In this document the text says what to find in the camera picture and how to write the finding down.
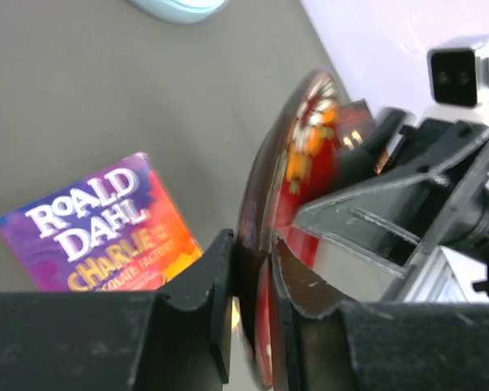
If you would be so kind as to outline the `red floral plate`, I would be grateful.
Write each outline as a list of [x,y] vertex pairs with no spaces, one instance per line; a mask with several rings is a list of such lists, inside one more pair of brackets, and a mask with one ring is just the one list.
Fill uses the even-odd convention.
[[267,132],[253,161],[236,226],[233,283],[249,365],[261,390],[273,385],[267,261],[280,233],[308,266],[317,241],[292,226],[302,205],[333,183],[339,117],[337,85],[317,68],[298,84]]

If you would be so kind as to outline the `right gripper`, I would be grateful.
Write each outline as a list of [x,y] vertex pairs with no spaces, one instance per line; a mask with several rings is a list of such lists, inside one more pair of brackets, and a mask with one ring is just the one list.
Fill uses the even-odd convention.
[[370,179],[304,204],[294,226],[395,277],[416,248],[489,261],[489,129],[403,117],[388,112],[366,138]]

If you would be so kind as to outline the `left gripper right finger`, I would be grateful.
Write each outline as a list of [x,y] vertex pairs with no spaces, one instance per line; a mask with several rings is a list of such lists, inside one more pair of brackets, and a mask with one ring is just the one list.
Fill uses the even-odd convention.
[[489,390],[489,304],[351,301],[278,238],[271,349],[277,390]]

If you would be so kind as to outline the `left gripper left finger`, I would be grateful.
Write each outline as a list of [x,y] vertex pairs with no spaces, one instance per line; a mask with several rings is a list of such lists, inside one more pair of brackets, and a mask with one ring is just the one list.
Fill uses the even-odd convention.
[[0,293],[0,390],[220,390],[232,247],[222,230],[155,291]]

